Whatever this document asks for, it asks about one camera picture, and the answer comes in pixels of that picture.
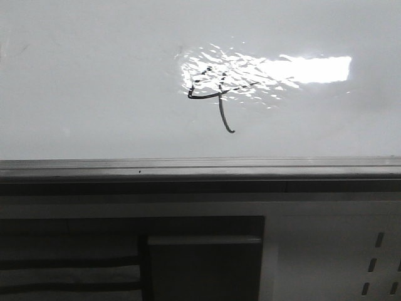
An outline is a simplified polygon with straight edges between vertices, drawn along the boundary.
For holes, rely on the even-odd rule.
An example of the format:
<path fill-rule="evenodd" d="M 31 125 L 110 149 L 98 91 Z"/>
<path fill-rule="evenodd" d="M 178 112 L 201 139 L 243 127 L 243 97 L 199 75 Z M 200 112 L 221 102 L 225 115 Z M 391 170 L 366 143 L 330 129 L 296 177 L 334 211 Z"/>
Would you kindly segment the dark grey box under board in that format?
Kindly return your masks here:
<path fill-rule="evenodd" d="M 258 236 L 152 236 L 148 246 L 154 300 L 259 298 Z"/>

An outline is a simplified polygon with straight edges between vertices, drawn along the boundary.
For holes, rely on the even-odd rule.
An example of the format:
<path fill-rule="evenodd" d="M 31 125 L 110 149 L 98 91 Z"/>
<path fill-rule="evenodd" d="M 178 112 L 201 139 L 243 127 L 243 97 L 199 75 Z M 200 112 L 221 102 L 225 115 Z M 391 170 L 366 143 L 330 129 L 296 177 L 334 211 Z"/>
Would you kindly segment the white perforated metal stand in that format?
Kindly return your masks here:
<path fill-rule="evenodd" d="M 152 236 L 262 239 L 258 300 L 399 300 L 398 193 L 1 198 L 2 300 L 154 300 Z"/>

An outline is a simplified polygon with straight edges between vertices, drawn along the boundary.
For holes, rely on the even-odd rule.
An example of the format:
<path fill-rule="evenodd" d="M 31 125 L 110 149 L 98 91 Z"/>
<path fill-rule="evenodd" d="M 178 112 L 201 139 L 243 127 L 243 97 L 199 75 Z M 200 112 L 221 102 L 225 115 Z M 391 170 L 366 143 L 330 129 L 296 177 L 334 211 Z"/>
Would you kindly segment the white whiteboard with aluminium frame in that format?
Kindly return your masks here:
<path fill-rule="evenodd" d="M 2 181 L 399 176 L 399 1 L 1 2 Z"/>

